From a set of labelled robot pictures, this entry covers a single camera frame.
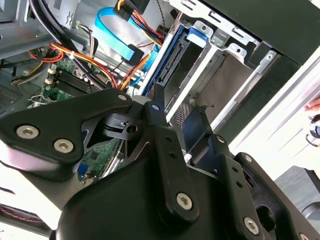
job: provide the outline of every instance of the person's finger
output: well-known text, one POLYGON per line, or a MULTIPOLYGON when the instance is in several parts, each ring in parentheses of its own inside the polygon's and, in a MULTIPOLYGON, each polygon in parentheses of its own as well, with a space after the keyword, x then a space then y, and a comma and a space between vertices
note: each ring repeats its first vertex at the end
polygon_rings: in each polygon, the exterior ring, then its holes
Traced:
POLYGON ((320 105, 316 105, 316 106, 312 106, 312 107, 306 106, 306 107, 304 108, 304 110, 305 110, 306 112, 320 112, 320 105))
POLYGON ((308 108, 312 108, 313 106, 316 106, 316 105, 320 105, 320 98, 318 98, 314 101, 311 101, 307 104, 308 108))

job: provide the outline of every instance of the connector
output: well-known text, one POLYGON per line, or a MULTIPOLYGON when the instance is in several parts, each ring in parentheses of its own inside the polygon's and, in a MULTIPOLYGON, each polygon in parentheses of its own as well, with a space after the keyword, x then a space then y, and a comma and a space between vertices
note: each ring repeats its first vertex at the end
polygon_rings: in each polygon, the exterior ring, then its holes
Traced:
POLYGON ((51 67, 48 69, 48 73, 51 75, 54 75, 56 74, 56 72, 57 72, 57 65, 52 64, 51 67))
POLYGON ((130 60, 127 60, 124 57, 122 57, 121 60, 124 61, 126 64, 136 66, 139 64, 140 60, 145 55, 145 53, 132 44, 128 45, 128 47, 134 51, 134 54, 132 55, 130 60))
POLYGON ((144 14, 150 0, 124 0, 118 10, 118 2, 113 8, 113 12, 120 18, 128 21, 134 11, 144 14))

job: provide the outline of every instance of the screw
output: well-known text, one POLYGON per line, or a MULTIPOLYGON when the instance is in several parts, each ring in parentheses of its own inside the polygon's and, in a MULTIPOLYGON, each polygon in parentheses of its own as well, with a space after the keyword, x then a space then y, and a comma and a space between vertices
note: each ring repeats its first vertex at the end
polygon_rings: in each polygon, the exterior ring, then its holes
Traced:
POLYGON ((123 100, 123 101, 126 101, 126 100, 127 100, 127 98, 126 98, 125 96, 123 96, 123 95, 118 95, 118 98, 120 98, 120 99, 123 100))
POLYGON ((307 236, 304 235, 303 233, 300 233, 300 237, 302 240, 309 240, 309 238, 307 238, 307 236))
POLYGON ((253 234, 253 235, 258 235, 259 234, 259 228, 258 225, 253 221, 250 217, 245 217, 244 218, 244 225, 246 228, 253 234))
POLYGON ((160 108, 157 105, 152 105, 152 107, 157 111, 160 110, 160 108))
POLYGON ((225 140, 222 138, 222 136, 217 135, 216 138, 219 140, 221 143, 225 143, 225 140))
POLYGON ((176 196, 176 201, 184 210, 192 209, 192 201, 191 198, 185 193, 178 193, 176 196))
POLYGON ((245 155, 244 158, 245 158, 248 162, 250 162, 250 163, 252 162, 251 157, 249 157, 248 155, 245 155))
POLYGON ((39 130, 34 126, 23 125, 17 128, 16 134, 22 139, 34 139, 39 135, 39 130))
POLYGON ((68 154, 74 149, 74 144, 67 139, 59 139, 53 144, 54 149, 60 153, 68 154))

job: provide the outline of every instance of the black cable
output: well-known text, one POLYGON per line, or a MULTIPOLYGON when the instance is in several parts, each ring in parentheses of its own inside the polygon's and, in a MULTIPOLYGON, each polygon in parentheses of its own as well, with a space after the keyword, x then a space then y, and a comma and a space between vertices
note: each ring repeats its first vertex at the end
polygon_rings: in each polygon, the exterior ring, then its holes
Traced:
POLYGON ((160 13, 161 13, 163 27, 166 28, 165 16, 164 16, 164 13, 162 12, 162 8, 161 8, 159 0, 156 0, 156 3, 158 4, 158 7, 159 7, 159 10, 160 10, 160 13))
MULTIPOLYGON (((68 49, 77 52, 78 50, 73 44, 73 42, 67 37, 67 33, 63 29, 63 27, 58 23, 58 21, 53 17, 52 13, 48 9, 46 3, 42 0, 29 0, 30 7, 36 16, 36 18, 40 21, 40 23, 44 26, 44 28, 50 33, 53 39, 60 45, 66 46, 68 49)), ((74 58, 72 62, 75 66, 84 73, 84 75, 99 89, 105 89, 107 85, 101 81, 97 76, 91 74, 91 69, 87 66, 83 61, 74 58)))
POLYGON ((110 71, 110 73, 113 73, 115 70, 117 70, 121 66, 121 64, 123 64, 123 63, 124 63, 124 61, 121 61, 114 69, 112 69, 110 71))
POLYGON ((316 148, 318 148, 319 146, 317 145, 317 144, 314 144, 313 142, 311 142, 310 140, 309 140, 309 134, 307 134, 307 135, 305 135, 305 140, 308 142, 308 144, 310 144, 311 146, 313 146, 313 147, 316 147, 316 148))
POLYGON ((10 69, 10 68, 14 68, 14 67, 20 67, 20 66, 24 66, 24 65, 28 65, 28 64, 33 64, 35 62, 37 62, 37 60, 32 58, 32 59, 23 60, 23 61, 6 63, 3 65, 0 65, 0 69, 10 69))

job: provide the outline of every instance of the cable tie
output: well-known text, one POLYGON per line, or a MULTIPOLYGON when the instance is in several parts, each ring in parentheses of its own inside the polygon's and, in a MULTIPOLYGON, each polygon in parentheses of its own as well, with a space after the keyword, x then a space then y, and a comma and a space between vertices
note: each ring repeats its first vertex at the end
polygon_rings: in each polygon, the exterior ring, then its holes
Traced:
POLYGON ((69 58, 70 58, 71 60, 74 60, 74 59, 75 59, 75 51, 72 51, 72 52, 70 53, 69 58))

